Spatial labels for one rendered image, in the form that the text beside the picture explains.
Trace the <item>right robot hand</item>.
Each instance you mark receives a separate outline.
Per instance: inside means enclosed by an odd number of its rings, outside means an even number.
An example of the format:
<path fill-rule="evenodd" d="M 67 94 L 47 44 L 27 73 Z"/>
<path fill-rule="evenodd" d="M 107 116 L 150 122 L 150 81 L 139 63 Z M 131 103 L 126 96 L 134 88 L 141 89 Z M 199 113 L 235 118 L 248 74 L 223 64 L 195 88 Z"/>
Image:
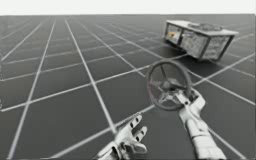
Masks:
<path fill-rule="evenodd" d="M 195 120 L 196 122 L 202 120 L 200 114 L 206 101 L 197 90 L 192 90 L 191 99 L 183 91 L 178 91 L 175 94 L 175 99 L 178 101 L 177 111 L 183 123 L 188 120 Z"/>

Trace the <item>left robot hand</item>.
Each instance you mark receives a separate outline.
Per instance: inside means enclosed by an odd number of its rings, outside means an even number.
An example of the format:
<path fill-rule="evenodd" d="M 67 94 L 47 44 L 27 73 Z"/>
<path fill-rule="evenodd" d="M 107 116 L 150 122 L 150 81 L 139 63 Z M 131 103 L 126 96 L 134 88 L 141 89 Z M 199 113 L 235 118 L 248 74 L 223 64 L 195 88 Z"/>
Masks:
<path fill-rule="evenodd" d="M 141 121 L 142 115 L 137 113 L 127 124 L 118 130 L 115 136 L 114 143 L 117 145 L 122 160 L 131 160 L 137 155 L 147 152 L 147 147 L 142 143 L 142 139 L 146 136 L 148 127 L 142 126 L 135 133 L 132 133 Z"/>

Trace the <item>dark steering wheel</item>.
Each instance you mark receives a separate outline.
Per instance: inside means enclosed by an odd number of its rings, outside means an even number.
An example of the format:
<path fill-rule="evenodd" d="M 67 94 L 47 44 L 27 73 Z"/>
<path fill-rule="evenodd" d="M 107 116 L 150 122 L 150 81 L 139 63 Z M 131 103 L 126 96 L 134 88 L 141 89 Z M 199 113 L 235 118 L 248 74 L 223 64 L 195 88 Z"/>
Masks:
<path fill-rule="evenodd" d="M 192 81 L 186 68 L 170 59 L 159 60 L 150 66 L 146 85 L 151 102 L 166 111 L 176 111 L 184 106 L 179 96 L 192 97 Z"/>

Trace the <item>grey cart with brown box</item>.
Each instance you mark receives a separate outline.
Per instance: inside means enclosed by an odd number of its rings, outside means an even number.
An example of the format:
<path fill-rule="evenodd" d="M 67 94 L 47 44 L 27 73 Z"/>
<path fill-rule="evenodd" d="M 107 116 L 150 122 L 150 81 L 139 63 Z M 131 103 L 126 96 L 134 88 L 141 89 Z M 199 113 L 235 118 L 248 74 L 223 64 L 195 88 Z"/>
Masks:
<path fill-rule="evenodd" d="M 167 20 L 164 39 L 199 61 L 219 61 L 237 34 L 214 24 Z"/>

